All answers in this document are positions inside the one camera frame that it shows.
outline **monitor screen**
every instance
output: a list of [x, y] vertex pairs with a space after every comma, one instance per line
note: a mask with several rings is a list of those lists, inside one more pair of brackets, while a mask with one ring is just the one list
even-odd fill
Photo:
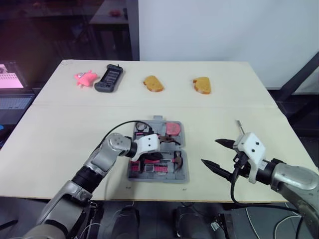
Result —
[[15, 73], [8, 72], [5, 65], [0, 64], [0, 89], [23, 88]]

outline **black remote control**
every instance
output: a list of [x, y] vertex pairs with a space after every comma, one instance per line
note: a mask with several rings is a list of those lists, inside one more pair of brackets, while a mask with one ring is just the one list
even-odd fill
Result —
[[107, 71], [102, 79], [94, 84], [94, 88], [99, 92], [113, 92], [116, 82], [123, 72], [119, 65], [107, 65]]

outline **red tool handle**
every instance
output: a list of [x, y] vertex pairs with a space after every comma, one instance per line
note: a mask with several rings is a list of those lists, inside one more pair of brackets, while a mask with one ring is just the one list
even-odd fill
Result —
[[160, 160], [149, 160], [149, 159], [146, 159], [144, 161], [144, 163], [160, 163]]

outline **pink stuffed pig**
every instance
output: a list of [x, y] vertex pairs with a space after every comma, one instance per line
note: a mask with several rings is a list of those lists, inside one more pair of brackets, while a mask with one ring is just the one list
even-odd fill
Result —
[[93, 81], [95, 81], [97, 77], [98, 75], [92, 73], [91, 70], [85, 73], [78, 73], [74, 75], [74, 78], [78, 80], [76, 84], [81, 86], [92, 86]]

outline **toolbox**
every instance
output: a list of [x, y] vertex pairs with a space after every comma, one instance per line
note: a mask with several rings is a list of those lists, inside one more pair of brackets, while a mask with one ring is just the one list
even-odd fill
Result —
[[[162, 116], [154, 120], [141, 120], [148, 123], [159, 136], [159, 152], [142, 154], [138, 161], [128, 164], [128, 179], [136, 182], [187, 183], [187, 155], [185, 133], [179, 121], [165, 121]], [[149, 127], [136, 123], [132, 140], [139, 139], [149, 132]]]

